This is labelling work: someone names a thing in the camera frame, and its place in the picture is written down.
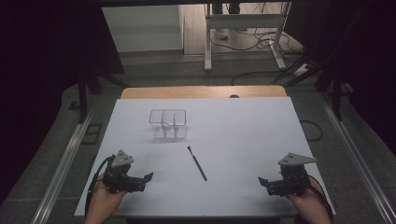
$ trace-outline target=aluminum rail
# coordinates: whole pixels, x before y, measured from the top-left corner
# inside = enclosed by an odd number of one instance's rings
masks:
[[[381,186],[375,180],[370,168],[367,163],[364,161],[363,156],[359,152],[359,149],[356,147],[353,139],[349,135],[347,128],[345,127],[342,121],[339,121],[338,118],[332,112],[332,107],[330,103],[330,99],[326,95],[326,93],[320,93],[320,100],[323,103],[323,106],[334,126],[335,130],[339,134],[345,148],[348,153],[350,159],[358,170],[361,179],[368,189],[371,197],[373,198],[376,207],[378,208],[382,218],[384,218],[385,223],[387,224],[396,224],[396,215],[395,211],[392,208],[392,205],[389,202],[387,195],[382,190]]]
[[[70,166],[76,156],[78,147],[81,143],[85,131],[87,130],[88,124],[90,123],[92,114],[96,106],[97,99],[94,99],[92,103],[92,108],[88,113],[87,117],[82,123],[78,124],[77,128],[75,129],[64,152],[64,155],[61,158],[58,168],[56,169],[55,174],[53,175],[53,178],[51,179],[49,186],[47,187],[46,193],[44,194],[44,197],[35,212],[35,216],[31,222],[32,224],[47,223],[53,205],[55,205],[56,199],[59,195],[59,192],[61,191],[64,180],[66,179]]]

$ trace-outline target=black pen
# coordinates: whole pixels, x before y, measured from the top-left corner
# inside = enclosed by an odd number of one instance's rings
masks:
[[[195,158],[194,154],[192,154],[190,146],[187,147],[192,155],[192,158],[195,160],[195,164],[197,164],[199,171],[201,172],[201,175],[204,177],[204,180],[207,181],[206,176],[204,174],[204,171],[202,170],[201,166],[199,165],[198,160]]]

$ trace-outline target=white wall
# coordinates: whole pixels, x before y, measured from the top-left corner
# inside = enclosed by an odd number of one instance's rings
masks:
[[[180,6],[104,7],[118,52],[183,49]]]

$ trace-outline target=clear plastic container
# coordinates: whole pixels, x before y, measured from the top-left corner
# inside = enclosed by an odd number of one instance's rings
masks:
[[[155,131],[156,138],[187,137],[186,110],[151,110],[149,123]]]

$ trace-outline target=black cable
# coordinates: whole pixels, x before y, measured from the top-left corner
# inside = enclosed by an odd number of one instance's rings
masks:
[[[316,142],[316,141],[322,139],[322,137],[323,137],[323,130],[322,130],[322,129],[320,128],[320,126],[317,125],[314,121],[307,120],[307,119],[301,119],[301,120],[300,120],[300,123],[310,123],[310,124],[313,124],[314,126],[316,126],[316,127],[319,129],[319,132],[320,132],[319,137],[313,138],[313,139],[307,138],[306,141]]]
[[[240,77],[244,77],[250,74],[259,74],[259,73],[279,73],[279,71],[259,71],[259,72],[246,72],[244,74],[238,75],[237,77],[234,77],[233,80],[231,80],[231,85],[233,86],[233,83],[235,82],[236,79]]]
[[[319,199],[321,200],[324,208],[326,209],[326,212],[331,220],[331,222],[333,223],[333,216],[332,216],[332,208],[330,207],[329,202],[327,201],[327,197],[326,197],[326,193],[323,190],[323,187],[319,184],[319,182],[312,176],[312,175],[307,175],[308,177],[312,177],[320,186],[320,189],[323,193],[321,193],[318,189],[316,189],[315,187],[313,187],[310,183],[306,184],[302,179],[298,178],[297,176],[290,174],[290,173],[285,173],[282,172],[282,175],[286,175],[288,177],[293,178],[294,180],[298,181],[300,184],[304,185],[306,188],[312,190],[312,192],[314,192],[316,195],[318,195]]]
[[[213,42],[213,40],[212,40],[211,37],[210,37],[210,42],[211,42],[213,45],[216,45],[216,46],[219,46],[219,47],[224,47],[224,48],[227,48],[227,49],[234,49],[234,50],[239,50],[239,51],[245,51],[245,50],[249,50],[249,49],[254,49],[255,47],[257,47],[257,46],[260,44],[260,41],[259,41],[257,44],[255,44],[254,46],[249,47],[249,48],[247,48],[247,49],[235,49],[235,48],[232,48],[232,47],[230,47],[230,46],[221,45],[221,44],[216,44],[215,42]]]
[[[91,199],[92,199],[92,194],[93,194],[93,188],[95,187],[96,182],[98,181],[98,176],[100,171],[102,170],[103,166],[110,161],[111,159],[113,159],[114,156],[111,157],[107,157],[104,161],[102,161],[102,163],[99,165],[98,170],[96,171],[96,173],[93,175],[92,181],[90,186],[88,187],[88,192],[87,192],[87,199],[85,200],[85,217],[88,214],[88,210],[90,209],[90,203],[91,203]]]
[[[295,68],[297,68],[299,65],[303,64],[307,60],[307,55],[303,55],[299,60],[297,60],[295,63],[293,63],[291,66],[289,66],[286,70],[282,72],[278,77],[276,77],[274,80],[272,80],[269,84],[270,85],[275,85],[279,80],[285,78],[289,74],[291,74]]]

